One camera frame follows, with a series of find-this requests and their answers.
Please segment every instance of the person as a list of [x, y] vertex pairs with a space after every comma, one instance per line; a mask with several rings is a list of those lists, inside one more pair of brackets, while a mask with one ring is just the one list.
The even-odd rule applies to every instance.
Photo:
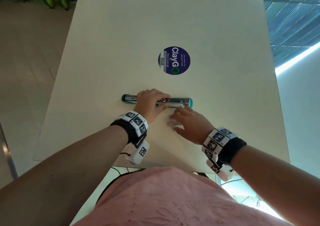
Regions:
[[[168, 107], [156, 107], [156, 101], [169, 97], [142, 91], [134, 111], [152, 126]], [[171, 118], [184, 127], [174, 130], [195, 144], [215, 129], [190, 107], [179, 107]], [[42, 161], [1, 189], [0, 225], [69, 225], [127, 142], [126, 130], [113, 125]], [[116, 179], [74, 225], [320, 225], [318, 178], [249, 145], [239, 149], [231, 166], [287, 221], [237, 203], [208, 178], [154, 167]]]

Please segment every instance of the person's left arm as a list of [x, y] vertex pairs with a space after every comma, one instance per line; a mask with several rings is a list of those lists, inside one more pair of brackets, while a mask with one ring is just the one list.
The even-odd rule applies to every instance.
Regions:
[[[150, 124], [170, 97], [155, 89], [138, 94], [134, 111]], [[0, 225], [69, 225], [128, 142], [107, 127], [55, 153], [0, 190]]]

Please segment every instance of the green recycling symbol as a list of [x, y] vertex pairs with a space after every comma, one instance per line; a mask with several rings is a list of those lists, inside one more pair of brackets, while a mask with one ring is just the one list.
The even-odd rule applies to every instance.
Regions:
[[180, 70], [178, 67], [173, 67], [172, 70], [171, 70], [172, 74], [176, 75], [176, 74], [179, 74]]

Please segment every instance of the person's right arm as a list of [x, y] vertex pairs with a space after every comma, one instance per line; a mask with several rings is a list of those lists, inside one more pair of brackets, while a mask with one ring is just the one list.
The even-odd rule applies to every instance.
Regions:
[[[174, 130], [203, 144], [214, 126], [191, 108], [178, 108], [171, 118], [184, 129]], [[242, 147], [232, 168], [283, 218], [296, 226], [320, 225], [320, 179], [251, 146]]]

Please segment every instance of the forearm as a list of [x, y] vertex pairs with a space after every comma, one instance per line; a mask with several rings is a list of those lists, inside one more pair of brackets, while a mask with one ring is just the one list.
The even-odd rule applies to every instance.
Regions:
[[0, 224], [69, 225], [127, 141], [111, 126], [50, 156], [0, 190]]
[[320, 179], [250, 146], [240, 149], [231, 166], [289, 222], [319, 224]]

